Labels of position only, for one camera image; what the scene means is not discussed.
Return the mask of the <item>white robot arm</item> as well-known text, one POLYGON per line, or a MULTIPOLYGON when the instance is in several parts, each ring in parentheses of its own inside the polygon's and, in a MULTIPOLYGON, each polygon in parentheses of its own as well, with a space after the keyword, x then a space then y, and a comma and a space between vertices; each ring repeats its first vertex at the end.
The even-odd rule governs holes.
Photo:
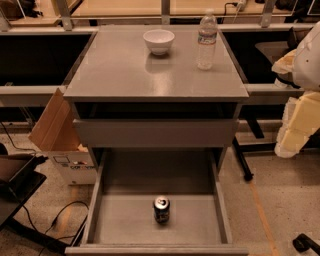
POLYGON ((320 22, 272 70, 291 73, 293 83, 304 90, 302 96, 290 97, 285 104, 274 148, 278 157, 291 158, 320 129, 320 22))

